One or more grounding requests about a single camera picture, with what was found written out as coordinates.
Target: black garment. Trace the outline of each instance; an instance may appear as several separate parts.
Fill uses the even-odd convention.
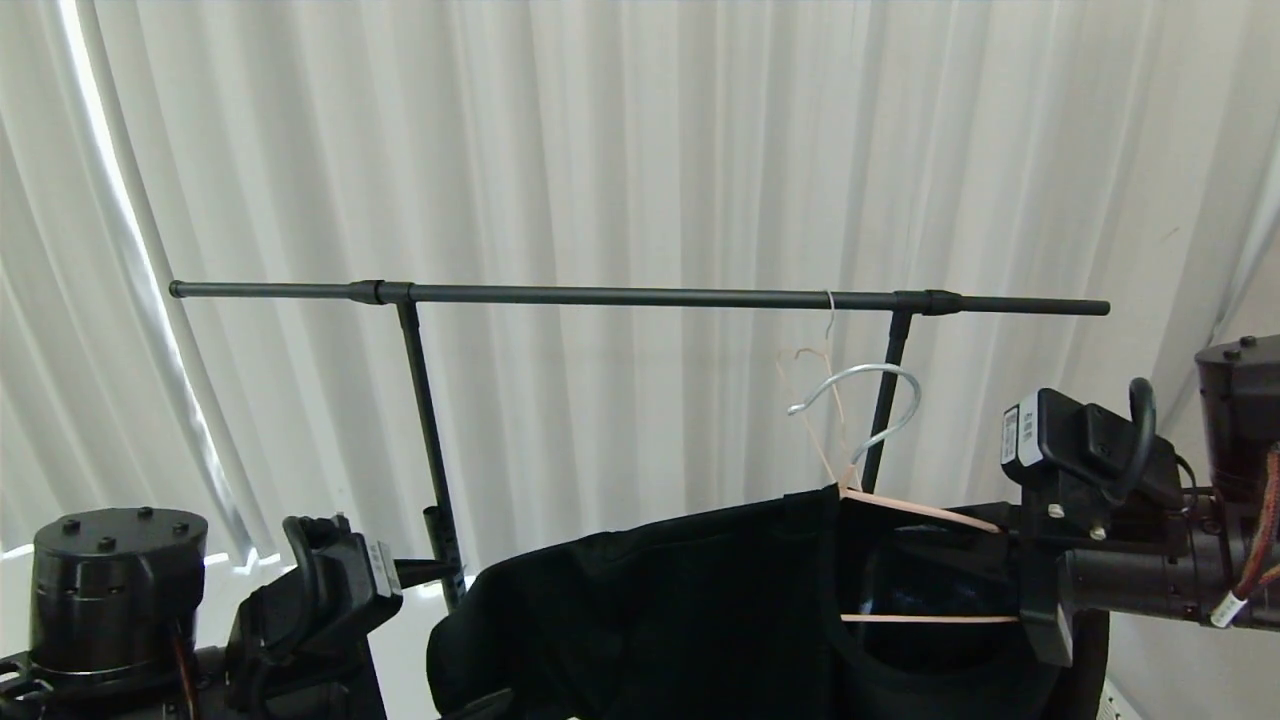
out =
[[[512,720],[1041,717],[1080,664],[1037,664],[1016,624],[840,621],[883,537],[919,523],[828,487],[500,562],[431,630],[436,707],[511,687]],[[1096,714],[1096,674],[1055,720]]]

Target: horizontal rod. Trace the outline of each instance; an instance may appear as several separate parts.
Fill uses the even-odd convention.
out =
[[[951,313],[1023,313],[1037,315],[1106,315],[1102,300],[1046,297],[975,297],[954,292],[831,292],[795,290],[686,290],[628,287],[536,287],[416,284],[362,281],[335,284],[197,283],[174,281],[174,297],[294,297],[356,300],[370,304],[485,302],[499,305],[625,305],[663,307],[754,307],[773,310],[887,310],[922,315]]]

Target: clothes rack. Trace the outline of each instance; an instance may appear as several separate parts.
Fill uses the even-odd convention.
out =
[[[828,292],[782,290],[695,290],[695,288],[623,288],[623,287],[536,287],[477,284],[417,284],[411,282],[358,281],[352,283],[210,283],[174,281],[169,293],[186,297],[278,297],[352,300],[367,305],[394,305],[399,313],[404,348],[408,355],[413,397],[417,402],[422,441],[435,505],[424,510],[431,550],[436,560],[449,562],[457,571],[444,580],[444,602],[452,612],[466,580],[458,547],[453,503],[444,469],[444,451],[436,425],[435,404],[422,352],[417,314],[419,302],[465,302],[498,305],[608,305],[634,307],[724,307],[771,310],[879,310],[892,313],[884,363],[900,365],[915,315],[951,315],[955,313],[1014,313],[1034,315],[1106,315],[1111,304],[1101,300],[1065,300],[1043,297],[983,297],[942,290],[906,290],[895,292]],[[897,375],[884,373],[872,416],[872,434],[888,427]],[[863,488],[876,491],[883,443],[870,448],[863,471]]]

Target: power strip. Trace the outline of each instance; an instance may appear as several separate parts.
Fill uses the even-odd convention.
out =
[[[1107,678],[1102,683],[1102,701],[1098,702],[1098,720],[1142,720],[1129,700]]]

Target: wire connector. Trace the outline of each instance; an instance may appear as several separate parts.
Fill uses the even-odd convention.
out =
[[[1240,600],[1235,597],[1234,592],[1229,592],[1226,593],[1226,597],[1222,598],[1222,602],[1219,602],[1217,607],[1208,614],[1208,621],[1212,623],[1215,628],[1225,628],[1231,624],[1231,620],[1234,620],[1235,616],[1239,615],[1240,610],[1244,610],[1244,606],[1248,603],[1248,600]]]

